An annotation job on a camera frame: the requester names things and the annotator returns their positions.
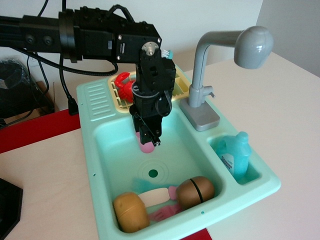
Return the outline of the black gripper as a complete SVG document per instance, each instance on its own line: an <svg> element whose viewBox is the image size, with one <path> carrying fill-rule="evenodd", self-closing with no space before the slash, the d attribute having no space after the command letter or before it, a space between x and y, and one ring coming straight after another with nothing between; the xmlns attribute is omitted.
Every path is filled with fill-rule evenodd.
<svg viewBox="0 0 320 240"><path fill-rule="evenodd" d="M146 94L132 86L133 105L129 108L135 132L139 132L142 145L152 142L154 147L161 145L162 119L172 110L172 90Z"/></svg>

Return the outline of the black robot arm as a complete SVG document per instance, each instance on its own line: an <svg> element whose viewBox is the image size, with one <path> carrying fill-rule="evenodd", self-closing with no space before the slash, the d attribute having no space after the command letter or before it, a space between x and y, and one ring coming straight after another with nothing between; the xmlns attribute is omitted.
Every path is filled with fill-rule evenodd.
<svg viewBox="0 0 320 240"><path fill-rule="evenodd" d="M154 25L135 21L119 4L109 10L86 6L65 9L58 18L0 18L1 46L33 58L39 53L56 53L72 63L93 59L108 61L114 67L134 64L136 80L129 112L143 145L160 145L162 119L172 110L176 67L170 54L161 50L161 43Z"/></svg>

